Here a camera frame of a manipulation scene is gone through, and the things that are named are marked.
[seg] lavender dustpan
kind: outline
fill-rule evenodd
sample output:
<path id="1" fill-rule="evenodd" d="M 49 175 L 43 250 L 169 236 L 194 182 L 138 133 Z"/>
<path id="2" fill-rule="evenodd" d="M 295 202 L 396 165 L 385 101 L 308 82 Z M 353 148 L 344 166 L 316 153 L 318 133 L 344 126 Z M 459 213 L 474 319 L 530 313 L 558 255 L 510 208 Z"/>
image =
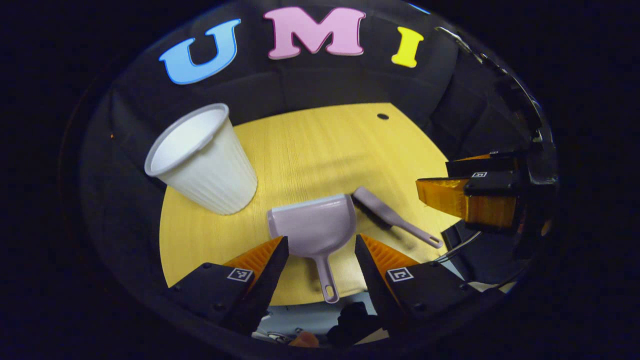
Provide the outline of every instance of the lavender dustpan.
<path id="1" fill-rule="evenodd" d="M 289 253 L 316 262 L 324 301 L 340 299 L 329 255 L 345 246 L 356 231 L 356 212 L 346 194 L 273 208 L 267 212 L 272 238 L 287 236 Z"/>

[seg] dark background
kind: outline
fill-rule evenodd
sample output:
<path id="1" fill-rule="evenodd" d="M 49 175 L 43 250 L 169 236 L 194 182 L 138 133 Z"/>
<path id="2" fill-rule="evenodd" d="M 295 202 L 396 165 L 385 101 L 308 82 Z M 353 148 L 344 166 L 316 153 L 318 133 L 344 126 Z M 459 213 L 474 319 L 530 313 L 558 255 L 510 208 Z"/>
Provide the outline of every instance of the dark background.
<path id="1" fill-rule="evenodd" d="M 604 165 L 624 162 L 626 141 L 638 135 L 617 114 L 633 101 L 632 87 L 624 84 L 638 59 L 622 45 L 635 9 L 589 1 L 415 3 L 466 29 L 525 81 L 550 120 L 562 169 L 554 243 L 524 280 L 527 291 L 424 356 L 591 357 L 628 350 L 633 312 L 626 306 L 634 301 L 624 284 L 637 270 L 620 270 L 628 235 L 617 229 L 629 225 L 633 213 L 608 209 L 634 200 L 615 196 L 624 195 L 624 177 Z M 211 6 L 166 0 L 5 6 L 3 138 L 10 149 L 11 216 L 5 220 L 1 358 L 221 357 L 135 302 L 88 242 L 66 233 L 55 176 L 65 124 L 96 73 Z M 612 140 L 615 156 L 606 151 Z M 614 193 L 605 195 L 606 188 Z"/>

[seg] blue letter u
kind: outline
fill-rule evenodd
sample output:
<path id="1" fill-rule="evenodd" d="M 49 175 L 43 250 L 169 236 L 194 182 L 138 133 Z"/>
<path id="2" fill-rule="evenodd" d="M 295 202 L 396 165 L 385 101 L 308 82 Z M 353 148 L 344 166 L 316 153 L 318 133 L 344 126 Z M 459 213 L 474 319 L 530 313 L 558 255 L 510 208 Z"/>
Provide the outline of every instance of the blue letter u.
<path id="1" fill-rule="evenodd" d="M 238 24 L 240 24 L 240 19 L 227 21 L 204 33 L 205 35 L 213 35 L 218 50 L 216 57 L 206 63 L 195 65 L 191 61 L 189 45 L 195 41 L 195 38 L 187 39 L 165 51 L 159 60 L 164 61 L 166 73 L 171 81 L 179 85 L 197 83 L 227 67 L 236 57 L 237 46 L 234 27 Z"/>

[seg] brush handle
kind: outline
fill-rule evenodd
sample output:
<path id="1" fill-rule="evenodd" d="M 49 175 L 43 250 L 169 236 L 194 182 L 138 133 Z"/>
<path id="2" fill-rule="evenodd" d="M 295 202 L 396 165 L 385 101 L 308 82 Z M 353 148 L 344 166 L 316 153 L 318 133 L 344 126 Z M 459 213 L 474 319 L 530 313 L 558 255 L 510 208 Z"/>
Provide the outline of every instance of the brush handle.
<path id="1" fill-rule="evenodd" d="M 333 274 L 331 273 L 331 267 L 329 266 L 329 257 L 314 258 L 316 266 L 318 268 L 318 276 L 320 277 L 320 285 L 322 286 L 322 294 L 324 301 L 333 304 L 340 300 L 338 295 L 338 288 L 335 287 L 335 281 L 333 281 Z M 333 289 L 333 295 L 329 295 L 327 287 L 331 286 Z"/>
<path id="2" fill-rule="evenodd" d="M 442 247 L 442 245 L 444 245 L 444 241 L 442 241 L 441 239 L 438 239 L 437 237 L 415 227 L 413 224 L 409 224 L 404 220 L 396 224 L 396 226 L 401 227 L 404 230 L 407 230 L 407 232 L 414 235 L 416 238 L 426 242 L 427 244 L 433 246 L 436 249 L 439 249 Z"/>

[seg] cup rim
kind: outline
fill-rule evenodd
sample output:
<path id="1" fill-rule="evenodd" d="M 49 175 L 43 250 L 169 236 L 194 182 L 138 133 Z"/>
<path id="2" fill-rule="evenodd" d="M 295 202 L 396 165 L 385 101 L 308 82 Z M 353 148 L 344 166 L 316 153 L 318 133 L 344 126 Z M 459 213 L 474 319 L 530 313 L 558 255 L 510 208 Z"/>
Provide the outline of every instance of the cup rim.
<path id="1" fill-rule="evenodd" d="M 199 151 L 205 145 L 207 145 L 211 140 L 213 140 L 213 136 L 218 132 L 218 130 L 220 130 L 222 125 L 225 123 L 224 120 L 219 122 L 218 124 L 216 124 L 208 132 L 204 133 L 202 135 L 202 139 L 200 141 L 198 141 L 196 144 L 194 144 L 194 146 L 192 146 L 192 148 L 187 150 L 182 156 L 177 158 L 175 161 L 173 161 L 169 165 L 167 165 L 165 167 L 162 167 L 162 168 L 159 168 L 157 170 L 152 170 L 151 169 L 151 163 L 153 162 L 154 156 L 156 155 L 156 151 L 158 150 L 158 148 L 160 147 L 160 145 L 162 144 L 164 139 L 166 139 L 167 136 L 169 136 L 169 134 L 173 130 L 175 130 L 177 127 L 182 125 L 182 123 L 188 121 L 189 119 L 192 119 L 193 117 L 195 117 L 195 116 L 197 116 L 197 115 L 199 115 L 201 113 L 204 113 L 204 112 L 207 112 L 207 111 L 211 111 L 211 110 L 223 110 L 224 111 L 223 118 L 228 118 L 228 116 L 229 116 L 229 107 L 226 104 L 223 104 L 221 102 L 217 102 L 215 104 L 209 104 L 207 106 L 202 106 L 201 108 L 198 108 L 196 110 L 191 111 L 190 113 L 188 113 L 186 115 L 183 115 L 181 118 L 179 118 L 173 124 L 171 124 L 169 127 L 167 127 L 160 134 L 160 136 L 157 137 L 157 139 L 154 141 L 154 144 L 151 146 L 151 149 L 149 149 L 149 152 L 147 153 L 147 158 L 145 159 L 145 172 L 147 173 L 147 175 L 153 176 L 153 177 L 158 177 L 158 176 L 160 176 L 160 175 L 162 175 L 162 174 L 164 174 L 164 173 L 166 173 L 166 172 L 168 172 L 170 170 L 173 170 L 175 167 L 177 167 L 178 165 L 183 163 L 185 160 L 190 158 L 197 151 Z"/>

